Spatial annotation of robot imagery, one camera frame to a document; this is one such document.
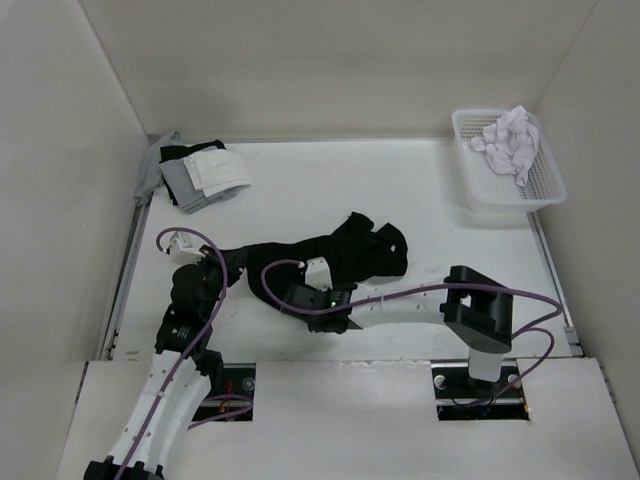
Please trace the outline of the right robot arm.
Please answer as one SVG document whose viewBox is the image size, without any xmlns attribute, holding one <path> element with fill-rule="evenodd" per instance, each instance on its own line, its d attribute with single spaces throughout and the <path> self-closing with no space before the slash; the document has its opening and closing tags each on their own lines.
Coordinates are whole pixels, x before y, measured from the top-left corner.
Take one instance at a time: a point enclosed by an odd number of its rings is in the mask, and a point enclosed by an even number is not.
<svg viewBox="0 0 640 480">
<path fill-rule="evenodd" d="M 314 333 L 342 334 L 387 324 L 445 326 L 469 349 L 466 388 L 487 395 L 499 385 L 502 361 L 512 348 L 513 295 L 466 266 L 452 267 L 444 283 L 461 287 L 399 296 L 363 284 L 318 289 L 305 283 L 290 286 L 284 303 L 286 312 Z"/>
</svg>

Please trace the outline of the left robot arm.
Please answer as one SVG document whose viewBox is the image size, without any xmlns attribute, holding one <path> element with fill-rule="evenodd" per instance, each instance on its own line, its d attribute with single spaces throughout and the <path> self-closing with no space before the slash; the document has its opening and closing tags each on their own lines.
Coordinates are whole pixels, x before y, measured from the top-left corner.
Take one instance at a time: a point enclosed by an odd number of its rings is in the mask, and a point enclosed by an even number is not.
<svg viewBox="0 0 640 480">
<path fill-rule="evenodd" d="M 244 270 L 244 248 L 216 254 L 200 248 L 197 261 L 172 275 L 171 302 L 156 335 L 146 383 L 122 434 L 86 479 L 163 479 L 202 401 L 224 387 L 221 354 L 207 348 L 211 315 Z"/>
</svg>

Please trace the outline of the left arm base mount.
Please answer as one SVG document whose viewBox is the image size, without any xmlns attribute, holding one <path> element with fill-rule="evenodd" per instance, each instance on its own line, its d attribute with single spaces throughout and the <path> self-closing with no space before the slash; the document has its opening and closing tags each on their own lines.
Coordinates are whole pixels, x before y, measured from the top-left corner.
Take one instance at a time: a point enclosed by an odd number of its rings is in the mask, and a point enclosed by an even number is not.
<svg viewBox="0 0 640 480">
<path fill-rule="evenodd" d="M 191 422 L 251 421 L 256 373 L 255 364 L 222 363 L 218 366 L 211 389 L 198 406 Z"/>
</svg>

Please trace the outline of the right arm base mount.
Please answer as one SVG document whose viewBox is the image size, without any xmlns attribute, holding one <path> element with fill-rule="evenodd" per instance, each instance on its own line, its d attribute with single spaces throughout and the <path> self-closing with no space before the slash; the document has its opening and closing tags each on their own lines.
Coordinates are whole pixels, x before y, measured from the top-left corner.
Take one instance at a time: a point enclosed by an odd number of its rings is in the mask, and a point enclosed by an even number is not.
<svg viewBox="0 0 640 480">
<path fill-rule="evenodd" d="M 436 413 L 441 421 L 529 420 L 520 383 L 498 395 L 518 376 L 515 361 L 502 366 L 499 380 L 494 383 L 472 379 L 465 362 L 432 363 L 431 374 Z"/>
</svg>

